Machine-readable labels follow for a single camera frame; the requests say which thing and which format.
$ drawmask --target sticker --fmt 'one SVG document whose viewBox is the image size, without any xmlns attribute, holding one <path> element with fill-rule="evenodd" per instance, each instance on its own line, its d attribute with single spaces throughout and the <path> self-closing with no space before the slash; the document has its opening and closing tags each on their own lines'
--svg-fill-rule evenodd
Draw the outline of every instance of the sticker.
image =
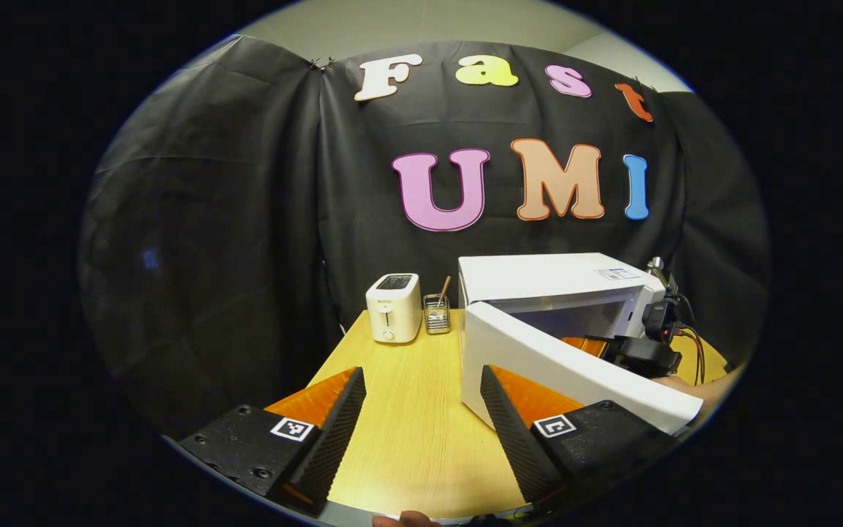
<svg viewBox="0 0 843 527">
<path fill-rule="evenodd" d="M 292 441 L 304 441 L 307 434 L 311 433 L 311 428 L 314 428 L 314 425 L 310 423 L 282 417 L 282 420 L 271 429 L 271 433 Z"/>
<path fill-rule="evenodd" d="M 539 427 L 539 432 L 548 438 L 572 433 L 572 431 L 577 429 L 565 416 L 548 417 L 539 421 L 534 421 L 534 423 L 537 427 Z"/>
<path fill-rule="evenodd" d="M 619 269 L 600 269 L 594 271 L 600 276 L 605 277 L 607 280 L 628 280 L 628 279 L 638 279 L 633 273 L 630 273 L 628 270 L 623 269 L 622 267 Z"/>
</svg>

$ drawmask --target yellow tabletop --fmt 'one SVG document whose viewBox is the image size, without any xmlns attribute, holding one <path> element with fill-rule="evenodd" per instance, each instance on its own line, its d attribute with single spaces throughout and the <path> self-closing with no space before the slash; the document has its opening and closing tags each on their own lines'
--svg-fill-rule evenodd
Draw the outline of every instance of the yellow tabletop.
<svg viewBox="0 0 843 527">
<path fill-rule="evenodd" d="M 494 430 L 461 403 L 458 311 L 452 330 L 408 344 L 372 339 L 364 311 L 310 384 L 349 367 L 364 368 L 366 398 L 328 500 L 374 513 L 419 510 L 468 517 L 525 506 Z M 694 380 L 694 343 L 676 337 L 678 374 Z M 725 361 L 705 343 L 705 381 Z"/>
</svg>

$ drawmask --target white wall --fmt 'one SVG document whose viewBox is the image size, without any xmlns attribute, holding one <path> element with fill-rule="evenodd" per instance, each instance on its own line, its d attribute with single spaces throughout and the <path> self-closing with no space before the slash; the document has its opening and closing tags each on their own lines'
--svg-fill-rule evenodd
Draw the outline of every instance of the white wall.
<svg viewBox="0 0 843 527">
<path fill-rule="evenodd" d="M 637 78 L 659 92 L 693 91 L 668 67 L 609 31 L 582 41 L 565 54 L 599 64 L 626 77 Z"/>
</svg>

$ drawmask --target orange object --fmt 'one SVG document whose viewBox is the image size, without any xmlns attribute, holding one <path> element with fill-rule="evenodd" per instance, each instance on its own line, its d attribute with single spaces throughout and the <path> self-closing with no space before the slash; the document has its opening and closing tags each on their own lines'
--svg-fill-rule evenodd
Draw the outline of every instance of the orange object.
<svg viewBox="0 0 843 527">
<path fill-rule="evenodd" d="M 562 341 L 595 357 L 600 357 L 603 349 L 607 347 L 607 343 L 603 340 L 593 340 L 593 338 L 565 337 Z"/>
<path fill-rule="evenodd" d="M 566 414 L 569 411 L 585 407 L 572 398 L 565 397 L 551 388 L 546 388 L 535 381 L 526 379 L 526 377 L 503 370 L 502 367 L 491 364 L 490 370 L 503 387 L 503 391 L 509 397 L 512 406 L 515 407 L 519 417 L 522 418 L 522 422 L 525 423 L 525 427 L 532 427 L 532 421 Z"/>
<path fill-rule="evenodd" d="M 354 371 L 356 368 L 352 367 L 320 383 L 312 384 L 300 392 L 279 400 L 278 403 L 272 403 L 265 408 L 265 411 L 323 427 L 327 414 L 331 413 L 331 408 L 337 403 L 337 398 L 344 391 Z"/>
</svg>

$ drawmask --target toaster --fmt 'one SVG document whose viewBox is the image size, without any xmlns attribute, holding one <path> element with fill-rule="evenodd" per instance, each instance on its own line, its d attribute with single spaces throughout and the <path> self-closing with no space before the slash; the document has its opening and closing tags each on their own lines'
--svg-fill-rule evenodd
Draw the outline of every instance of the toaster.
<svg viewBox="0 0 843 527">
<path fill-rule="evenodd" d="M 419 276 L 385 274 L 366 291 L 372 338 L 379 343 L 411 343 L 422 326 Z"/>
</svg>

